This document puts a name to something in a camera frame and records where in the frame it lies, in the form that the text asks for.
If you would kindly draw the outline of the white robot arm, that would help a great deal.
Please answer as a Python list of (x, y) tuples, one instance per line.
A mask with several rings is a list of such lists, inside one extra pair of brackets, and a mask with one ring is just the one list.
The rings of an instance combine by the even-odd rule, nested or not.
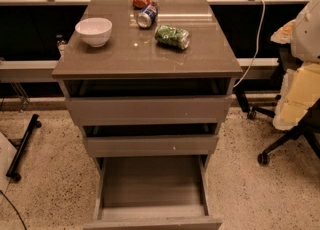
[(320, 99), (320, 0), (310, 0), (294, 20), (273, 33), (271, 40), (289, 43), (291, 54), (302, 61), (297, 70), (286, 71), (273, 118), (276, 129), (290, 130)]

